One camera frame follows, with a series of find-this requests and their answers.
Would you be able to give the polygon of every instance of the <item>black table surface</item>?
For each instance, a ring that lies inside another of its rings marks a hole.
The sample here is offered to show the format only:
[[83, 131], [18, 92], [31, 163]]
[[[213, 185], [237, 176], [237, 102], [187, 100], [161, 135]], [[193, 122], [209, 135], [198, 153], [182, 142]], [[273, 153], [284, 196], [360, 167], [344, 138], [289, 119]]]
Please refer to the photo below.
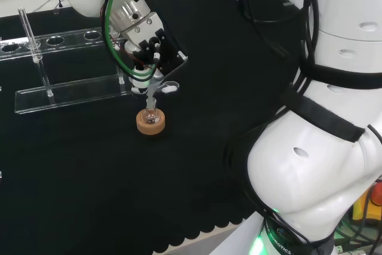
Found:
[[[252, 2], [258, 19], [295, 12], [287, 0]], [[279, 59], [234, 0], [155, 5], [189, 52], [168, 79], [180, 90], [157, 96], [167, 120], [158, 137], [136, 129], [142, 97], [17, 115], [15, 92], [41, 86], [38, 73], [30, 58], [0, 62], [1, 254], [147, 255], [254, 212], [226, 175], [224, 146], [280, 108], [297, 69], [298, 21], [263, 27], [289, 52]], [[100, 25], [71, 8], [29, 18], [36, 35]], [[18, 16], [0, 19], [0, 36], [24, 36]], [[104, 47], [47, 54], [44, 63], [53, 84], [115, 73]]]

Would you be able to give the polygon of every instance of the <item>circular hole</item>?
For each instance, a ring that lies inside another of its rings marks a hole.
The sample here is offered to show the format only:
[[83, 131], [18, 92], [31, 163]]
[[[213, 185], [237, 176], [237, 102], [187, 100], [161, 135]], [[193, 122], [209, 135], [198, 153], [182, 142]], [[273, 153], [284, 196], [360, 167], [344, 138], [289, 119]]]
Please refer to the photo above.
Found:
[[47, 40], [47, 44], [50, 46], [58, 46], [64, 42], [64, 38], [61, 36], [53, 36]]
[[293, 150], [299, 158], [309, 158], [309, 154], [305, 150], [299, 148], [294, 148]]
[[88, 31], [85, 33], [84, 38], [86, 40], [97, 40], [101, 38], [101, 33], [98, 31]]
[[41, 46], [41, 43], [40, 43], [40, 41], [36, 41], [36, 47], [33, 47], [33, 45], [31, 45], [29, 42], [27, 43], [27, 44], [25, 44], [25, 46], [26, 46], [26, 48], [28, 48], [28, 49], [36, 49], [36, 48], [40, 48], [40, 46]]
[[16, 51], [19, 48], [20, 46], [18, 43], [9, 43], [7, 45], [2, 46], [1, 51], [4, 53], [12, 53], [13, 51]]

